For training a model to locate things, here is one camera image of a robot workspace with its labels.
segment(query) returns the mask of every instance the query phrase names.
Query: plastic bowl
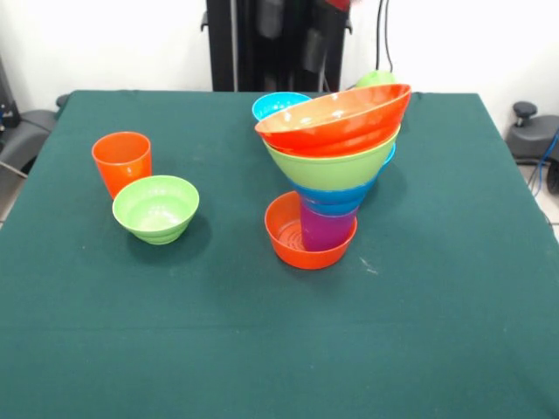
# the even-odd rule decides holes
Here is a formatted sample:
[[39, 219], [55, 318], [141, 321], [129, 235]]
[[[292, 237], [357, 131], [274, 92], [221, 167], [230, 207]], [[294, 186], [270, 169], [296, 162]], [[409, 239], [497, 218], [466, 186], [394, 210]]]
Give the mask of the plastic bowl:
[[278, 112], [255, 129], [273, 148], [300, 153], [399, 124], [410, 97], [411, 87], [400, 84], [332, 93]]
[[252, 114], [257, 120], [263, 120], [274, 113], [308, 100], [311, 100], [311, 98], [301, 93], [270, 93], [254, 102], [254, 105], [252, 105]]
[[300, 269], [322, 269], [338, 262], [357, 232], [357, 219], [347, 240], [327, 251], [306, 251], [300, 227], [300, 199], [297, 192], [276, 198], [266, 210], [265, 225], [272, 247], [286, 264]]
[[339, 216], [359, 208], [376, 179], [386, 169], [396, 153], [396, 143], [378, 173], [367, 183], [345, 190], [318, 190], [304, 188], [296, 183], [293, 187], [305, 205], [314, 212], [327, 216]]
[[286, 155], [264, 144], [281, 171], [294, 183], [310, 189], [355, 188], [376, 176], [388, 157], [397, 133], [385, 143], [356, 155], [316, 159]]
[[174, 176], [150, 176], [119, 192], [113, 215], [144, 242], [167, 244], [183, 234], [199, 202], [198, 191], [190, 182]]
[[301, 157], [339, 157], [343, 155], [354, 155], [382, 144], [388, 140], [399, 129], [400, 121], [394, 121], [375, 131], [355, 137], [350, 140], [335, 142], [327, 146], [304, 148], [298, 151], [282, 151], [287, 155], [298, 155]]
[[359, 79], [355, 87], [362, 88], [367, 86], [389, 85], [396, 83], [396, 77], [392, 72], [383, 70], [374, 70], [369, 74], [365, 74]]

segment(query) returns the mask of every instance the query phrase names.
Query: bowl rim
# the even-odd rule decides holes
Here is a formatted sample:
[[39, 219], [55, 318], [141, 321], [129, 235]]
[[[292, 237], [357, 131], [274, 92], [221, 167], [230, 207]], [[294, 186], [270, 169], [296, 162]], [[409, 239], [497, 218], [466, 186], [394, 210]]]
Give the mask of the bowl rim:
[[[148, 144], [148, 149], [139, 157], [136, 157], [135, 159], [131, 160], [131, 161], [123, 161], [122, 163], [111, 163], [109, 161], [104, 161], [101, 160], [96, 154], [95, 154], [95, 149], [103, 142], [106, 141], [108, 138], [116, 136], [116, 135], [122, 135], [122, 134], [132, 134], [134, 136], [137, 136], [138, 138], [141, 138], [142, 140], [146, 141]], [[127, 165], [131, 165], [136, 163], [137, 161], [140, 161], [141, 159], [143, 159], [146, 155], [148, 155], [149, 153], [151, 153], [151, 141], [149, 140], [148, 136], [142, 133], [139, 133], [137, 131], [115, 131], [114, 133], [110, 133], [107, 135], [103, 135], [101, 138], [99, 138], [91, 147], [91, 156], [93, 157], [93, 159], [95, 160], [96, 163], [100, 163], [103, 166], [113, 166], [113, 167], [120, 167], [120, 166], [127, 166]]]
[[357, 226], [358, 226], [357, 216], [355, 216], [353, 224], [351, 225], [351, 233], [349, 234], [348, 238], [342, 244], [338, 244], [336, 247], [333, 247], [332, 249], [327, 249], [325, 251], [299, 251], [297, 249], [294, 249], [293, 247], [289, 247], [289, 246], [286, 246], [283, 243], [281, 243], [281, 241], [278, 240], [276, 238], [276, 236], [274, 236], [272, 234], [272, 232], [270, 231], [270, 228], [268, 227], [268, 212], [270, 211], [271, 207], [276, 203], [276, 201], [278, 201], [279, 199], [281, 199], [285, 196], [290, 196], [292, 194], [297, 195], [297, 192], [292, 190], [290, 192], [286, 192], [285, 194], [281, 194], [280, 196], [276, 197], [273, 201], [270, 202], [270, 204], [266, 208], [266, 212], [264, 213], [264, 225], [266, 227], [266, 231], [268, 233], [268, 236], [273, 240], [274, 243], [276, 243], [277, 245], [279, 245], [280, 247], [283, 247], [285, 249], [290, 249], [291, 251], [294, 251], [294, 252], [297, 252], [297, 253], [300, 253], [300, 254], [306, 254], [306, 255], [312, 255], [312, 256], [323, 255], [323, 254], [327, 254], [327, 253], [334, 253], [336, 251], [341, 250], [343, 247], [347, 247], [351, 243], [351, 241], [355, 237], [355, 234], [357, 233]]
[[264, 96], [260, 96], [258, 99], [256, 99], [256, 100], [254, 101], [254, 103], [252, 104], [252, 116], [254, 116], [254, 118], [256, 118], [256, 120], [260, 123], [262, 120], [265, 120], [266, 118], [268, 118], [268, 117], [274, 115], [274, 113], [272, 113], [272, 114], [270, 114], [270, 115], [268, 115], [268, 116], [265, 116], [264, 118], [259, 118], [259, 117], [256, 115], [256, 106], [257, 106], [257, 104], [258, 104], [261, 100], [263, 100], [263, 99], [265, 99], [265, 98], [269, 98], [269, 97], [271, 97], [271, 96], [277, 96], [277, 95], [280, 95], [280, 94], [286, 94], [286, 93], [287, 93], [287, 94], [290, 94], [290, 95], [292, 95], [292, 96], [298, 97], [298, 98], [306, 99], [306, 100], [303, 101], [303, 102], [299, 102], [299, 103], [293, 104], [293, 105], [291, 105], [291, 106], [299, 105], [300, 103], [305, 103], [305, 102], [308, 102], [309, 100], [312, 100], [312, 99], [313, 99], [313, 98], [311, 98], [310, 96], [307, 96], [306, 94], [298, 93], [298, 92], [273, 92], [273, 93], [268, 93], [268, 94], [265, 94]]
[[[354, 93], [357, 92], [357, 91], [363, 91], [363, 90], [366, 90], [366, 89], [373, 90], [373, 89], [378, 89], [378, 88], [386, 87], [386, 86], [403, 86], [404, 89], [405, 89], [405, 91], [404, 91], [402, 94], [396, 96], [396, 98], [394, 98], [394, 99], [392, 99], [392, 100], [387, 100], [386, 102], [383, 102], [383, 103], [380, 104], [380, 105], [367, 108], [366, 110], [361, 111], [361, 112], [352, 113], [351, 115], [344, 116], [344, 117], [339, 118], [339, 119], [337, 119], [337, 120], [330, 120], [330, 121], [328, 121], [328, 122], [315, 123], [315, 124], [308, 125], [308, 126], [306, 126], [306, 127], [295, 128], [295, 129], [293, 129], [293, 128], [292, 128], [292, 129], [289, 129], [289, 128], [288, 128], [288, 129], [281, 129], [281, 130], [270, 130], [270, 129], [263, 130], [261, 126], [263, 125], [263, 121], [266, 119], [266, 118], [264, 118], [263, 120], [259, 121], [258, 124], [256, 124], [256, 127], [255, 127], [254, 129], [255, 129], [256, 132], [259, 133], [260, 135], [266, 135], [266, 134], [287, 134], [287, 133], [297, 133], [297, 132], [301, 132], [301, 131], [307, 131], [308, 129], [314, 129], [314, 128], [317, 128], [317, 127], [323, 127], [323, 126], [326, 126], [326, 125], [329, 125], [329, 124], [332, 124], [332, 123], [339, 123], [340, 121], [345, 121], [345, 120], [348, 120], [348, 119], [350, 119], [350, 118], [355, 118], [356, 116], [364, 115], [364, 114], [366, 114], [366, 113], [375, 111], [375, 110], [377, 110], [377, 109], [379, 109], [379, 108], [381, 108], [381, 107], [385, 107], [385, 106], [391, 105], [392, 103], [395, 103], [395, 102], [397, 102], [397, 101], [399, 101], [399, 100], [401, 100], [401, 99], [403, 99], [403, 98], [405, 98], [406, 96], [408, 96], [408, 95], [411, 94], [411, 85], [408, 85], [408, 84], [405, 84], [405, 83], [393, 83], [393, 84], [388, 84], [388, 85], [367, 86], [367, 87], [362, 87], [362, 88], [359, 88], [359, 89], [346, 90], [346, 91], [344, 91], [344, 92], [330, 93], [330, 94], [321, 96], [320, 98], [316, 98], [315, 100], [324, 100], [325, 98], [330, 98], [330, 97], [332, 97], [332, 96], [334, 96], [334, 95], [343, 95], [343, 94], [349, 95], [349, 94], [354, 94]], [[282, 113], [282, 112], [288, 112], [288, 110], [289, 110], [289, 109], [284, 109], [283, 111], [279, 111], [279, 112], [277, 112], [277, 113], [274, 113], [274, 115], [276, 115], [276, 114], [278, 114], [278, 113]]]
[[[172, 179], [173, 181], [180, 181], [181, 183], [184, 184], [184, 186], [186, 186], [187, 188], [193, 190], [195, 192], [195, 197], [196, 197], [196, 201], [194, 202], [194, 206], [192, 211], [185, 217], [181, 218], [181, 220], [178, 223], [173, 224], [172, 226], [168, 227], [167, 229], [164, 230], [138, 230], [135, 227], [130, 226], [128, 223], [124, 223], [117, 215], [116, 215], [116, 205], [117, 205], [117, 201], [119, 199], [119, 197], [122, 199], [122, 193], [125, 190], [129, 190], [131, 189], [131, 187], [137, 186], [138, 183], [143, 183], [143, 182], [153, 182], [154, 180], [157, 179]], [[137, 179], [131, 183], [129, 183], [127, 186], [125, 186], [124, 188], [122, 188], [119, 193], [114, 197], [113, 200], [113, 205], [112, 205], [112, 209], [113, 209], [113, 217], [114, 219], [122, 226], [124, 227], [126, 230], [132, 230], [138, 233], [156, 233], [156, 232], [164, 232], [167, 230], [171, 230], [174, 229], [175, 227], [181, 225], [182, 223], [186, 223], [188, 222], [195, 214], [196, 211], [198, 210], [198, 206], [200, 205], [200, 194], [198, 193], [198, 189], [196, 189], [196, 187], [190, 183], [189, 181], [187, 181], [186, 179], [183, 179], [182, 177], [178, 177], [178, 176], [173, 176], [173, 175], [152, 175], [152, 176], [146, 176], [146, 177], [142, 177], [141, 179]]]
[[392, 144], [393, 145], [396, 141], [396, 138], [397, 138], [398, 134], [400, 134], [401, 126], [402, 125], [399, 125], [397, 130], [385, 142], [381, 142], [380, 144], [375, 145], [373, 148], [369, 148], [367, 150], [360, 151], [359, 153], [355, 153], [353, 155], [338, 155], [336, 157], [302, 157], [300, 155], [288, 155], [286, 153], [282, 153], [279, 150], [276, 150], [274, 147], [269, 145], [265, 140], [262, 140], [262, 142], [264, 143], [264, 145], [268, 149], [268, 152], [271, 155], [279, 155], [280, 157], [285, 158], [285, 160], [297, 161], [297, 162], [300, 162], [300, 163], [303, 163], [303, 162], [304, 163], [319, 163], [319, 164], [340, 163], [340, 162], [344, 162], [344, 161], [357, 160], [357, 159], [359, 159], [359, 158], [361, 158], [365, 155], [372, 155], [378, 149], [383, 148], [383, 147], [387, 147], [387, 144]]

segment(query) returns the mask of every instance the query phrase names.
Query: green bowl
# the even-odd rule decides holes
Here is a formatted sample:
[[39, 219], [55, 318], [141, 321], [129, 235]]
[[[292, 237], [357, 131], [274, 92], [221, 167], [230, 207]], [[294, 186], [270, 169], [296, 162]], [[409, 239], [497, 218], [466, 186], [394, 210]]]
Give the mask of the green bowl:
[[199, 203], [198, 191], [190, 182], [175, 176], [150, 176], [119, 192], [113, 215], [144, 242], [167, 244], [184, 233]]
[[263, 142], [273, 160], [292, 182], [310, 189], [343, 190], [366, 183], [376, 176], [397, 135], [398, 132], [383, 144], [361, 153], [328, 158], [286, 155]]
[[394, 83], [396, 83], [396, 77], [394, 77], [393, 73], [383, 70], [374, 70], [361, 77], [355, 87], [393, 85]]

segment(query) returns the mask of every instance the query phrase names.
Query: cable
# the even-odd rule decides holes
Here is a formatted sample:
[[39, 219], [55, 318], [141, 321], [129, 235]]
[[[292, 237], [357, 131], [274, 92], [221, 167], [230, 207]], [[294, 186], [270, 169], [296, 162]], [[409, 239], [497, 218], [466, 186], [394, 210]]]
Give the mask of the cable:
[[549, 144], [548, 149], [546, 150], [546, 152], [544, 153], [544, 155], [542, 156], [542, 158], [538, 162], [538, 165], [536, 166], [536, 168], [539, 171], [539, 182], [538, 182], [538, 189], [535, 192], [534, 197], [538, 196], [538, 194], [542, 190], [543, 163], [548, 159], [549, 155], [551, 155], [551, 152], [556, 147], [558, 141], [559, 141], [559, 128], [557, 129], [556, 134], [553, 136], [553, 140], [551, 141], [551, 144]]
[[378, 13], [376, 14], [376, 69], [378, 70], [381, 61], [381, 16], [383, 14], [384, 0], [378, 2]]
[[394, 70], [394, 65], [392, 64], [392, 58], [390, 57], [390, 48], [388, 47], [388, 6], [390, 0], [386, 0], [386, 8], [384, 9], [384, 49], [386, 50], [386, 58], [390, 64], [390, 72]]
[[27, 122], [28, 124], [31, 124], [31, 125], [33, 125], [33, 126], [35, 126], [35, 127], [37, 127], [37, 128], [41, 128], [41, 129], [45, 130], [47, 133], [49, 133], [49, 134], [52, 132], [52, 130], [50, 130], [49, 128], [43, 127], [42, 125], [38, 124], [37, 122], [33, 122], [32, 120], [27, 120], [26, 118], [22, 118], [21, 120], [22, 120], [23, 122]]

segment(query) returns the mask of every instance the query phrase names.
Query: red bowl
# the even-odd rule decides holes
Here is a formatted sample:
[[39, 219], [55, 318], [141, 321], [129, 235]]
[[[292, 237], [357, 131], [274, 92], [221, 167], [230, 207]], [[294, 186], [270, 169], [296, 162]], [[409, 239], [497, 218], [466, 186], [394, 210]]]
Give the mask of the red bowl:
[[282, 153], [299, 153], [399, 124], [410, 97], [411, 87], [399, 84], [332, 93], [275, 113], [255, 129]]
[[323, 269], [335, 264], [343, 257], [357, 232], [355, 218], [344, 243], [327, 251], [306, 251], [300, 227], [300, 198], [294, 191], [279, 196], [268, 206], [264, 222], [278, 257], [299, 269]]
[[397, 133], [399, 127], [399, 121], [392, 122], [384, 127], [378, 128], [372, 133], [361, 135], [360, 137], [335, 142], [326, 146], [303, 148], [297, 151], [282, 151], [282, 153], [286, 155], [298, 155], [299, 157], [341, 157], [343, 155], [355, 155], [390, 140]]

